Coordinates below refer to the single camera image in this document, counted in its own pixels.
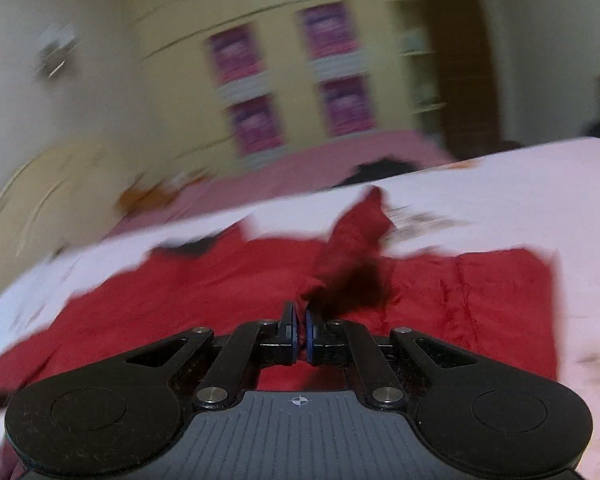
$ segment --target dark pillow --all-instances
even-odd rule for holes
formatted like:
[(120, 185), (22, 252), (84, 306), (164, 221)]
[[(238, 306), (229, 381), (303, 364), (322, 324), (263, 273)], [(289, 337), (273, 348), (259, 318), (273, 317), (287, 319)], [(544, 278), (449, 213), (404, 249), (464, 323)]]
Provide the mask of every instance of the dark pillow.
[(418, 168), (410, 162), (386, 156), (375, 162), (360, 164), (356, 173), (333, 187), (352, 186), (353, 184), (372, 182), (381, 178), (389, 178), (390, 176), (413, 173), (414, 171), (418, 171)]
[(191, 256), (192, 258), (199, 258), (200, 256), (206, 254), (212, 249), (212, 247), (216, 244), (216, 242), (218, 241), (218, 237), (221, 234), (222, 233), (205, 236), (204, 238), (200, 238), (200, 240), (187, 242), (182, 245), (171, 245), (169, 243), (166, 243), (160, 245), (158, 248), (173, 254), (179, 254), (180, 256)]

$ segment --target bed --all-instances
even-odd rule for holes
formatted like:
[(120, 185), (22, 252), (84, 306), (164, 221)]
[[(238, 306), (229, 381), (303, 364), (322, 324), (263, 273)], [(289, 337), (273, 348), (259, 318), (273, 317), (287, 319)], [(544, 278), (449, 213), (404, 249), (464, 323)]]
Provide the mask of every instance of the bed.
[(416, 131), (373, 132), (332, 139), (308, 150), (289, 153), (259, 170), (186, 187), (167, 208), (127, 216), (109, 235), (280, 196), (318, 191), (345, 180), (356, 166), (386, 157), (410, 162), (418, 170), (455, 160)]
[[(591, 408), (594, 435), (579, 471), (600, 480), (600, 139), (498, 153), (378, 185), (395, 208), (453, 220), (445, 228), (395, 241), (387, 249), (390, 254), (428, 247), (461, 253), (524, 245), (553, 259), (558, 378)], [(0, 353), (47, 326), (72, 294), (136, 266), (150, 248), (166, 240), (201, 237), (245, 216), (250, 216), (255, 235), (322, 236), (364, 187), (240, 206), (118, 236), (40, 263), (0, 297)]]

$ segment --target wall picture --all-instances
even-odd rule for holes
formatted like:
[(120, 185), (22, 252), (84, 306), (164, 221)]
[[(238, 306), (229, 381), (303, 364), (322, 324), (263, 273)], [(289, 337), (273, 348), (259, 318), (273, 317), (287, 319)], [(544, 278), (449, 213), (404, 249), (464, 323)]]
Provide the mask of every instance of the wall picture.
[(376, 127), (364, 76), (326, 81), (320, 94), (332, 137), (364, 132)]
[(242, 156), (271, 150), (284, 144), (271, 96), (256, 97), (228, 110)]
[(207, 40), (223, 85), (262, 71), (262, 61), (249, 25), (224, 30)]
[(346, 54), (358, 48), (354, 29), (344, 2), (325, 4), (299, 11), (309, 58)]

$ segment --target white bedsheet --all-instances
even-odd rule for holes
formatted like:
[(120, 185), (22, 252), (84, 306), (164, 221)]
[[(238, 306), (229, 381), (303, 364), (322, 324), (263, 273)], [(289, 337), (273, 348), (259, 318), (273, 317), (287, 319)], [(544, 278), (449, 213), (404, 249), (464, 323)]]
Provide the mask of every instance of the white bedsheet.
[[(528, 246), (557, 257), (560, 381), (594, 415), (594, 436), (579, 471), (600, 480), (600, 140), (577, 139), (478, 160), (471, 169), (424, 171), (381, 181), (392, 206), (412, 206), (467, 222), (393, 245), (489, 251)], [(149, 248), (185, 241), (250, 215), (263, 234), (323, 235), (364, 186), (296, 196), (112, 238), (43, 262), (0, 297), (0, 354), (48, 326), (70, 295), (136, 266)]]

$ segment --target red garment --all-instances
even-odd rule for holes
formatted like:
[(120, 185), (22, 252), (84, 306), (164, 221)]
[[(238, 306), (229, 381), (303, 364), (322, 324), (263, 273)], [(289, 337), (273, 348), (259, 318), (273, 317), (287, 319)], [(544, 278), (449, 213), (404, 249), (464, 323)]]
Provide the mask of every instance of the red garment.
[[(379, 239), (391, 222), (381, 205), (381, 191), (373, 188), (340, 219), (327, 244), (246, 241), (236, 225), (197, 259), (155, 251), (136, 270), (70, 300), (47, 330), (3, 354), (0, 390), (193, 326), (226, 334), (242, 322), (278, 317), (291, 298), (335, 303), (336, 312), (327, 314), (361, 322), (375, 334), (411, 326), (555, 379), (550, 268), (522, 249), (383, 258)], [(324, 370), (302, 363), (264, 370), (259, 388), (316, 389), (325, 380)]]

